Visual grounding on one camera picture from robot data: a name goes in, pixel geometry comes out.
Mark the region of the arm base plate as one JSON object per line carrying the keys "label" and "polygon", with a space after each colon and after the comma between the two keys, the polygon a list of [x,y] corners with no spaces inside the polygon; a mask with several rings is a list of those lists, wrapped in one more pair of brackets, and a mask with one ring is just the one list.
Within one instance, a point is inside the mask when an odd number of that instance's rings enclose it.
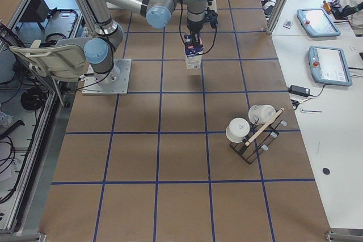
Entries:
{"label": "arm base plate", "polygon": [[95,74],[85,78],[85,88],[81,91],[85,95],[126,95],[131,71],[130,58],[114,59],[114,66],[110,74]]}

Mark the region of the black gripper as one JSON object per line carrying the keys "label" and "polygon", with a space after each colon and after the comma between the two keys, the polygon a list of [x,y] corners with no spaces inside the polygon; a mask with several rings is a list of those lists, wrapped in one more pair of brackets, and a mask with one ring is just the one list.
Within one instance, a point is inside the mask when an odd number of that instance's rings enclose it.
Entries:
{"label": "black gripper", "polygon": [[191,43],[200,44],[200,31],[202,30],[202,22],[188,22],[187,28],[190,31]]}

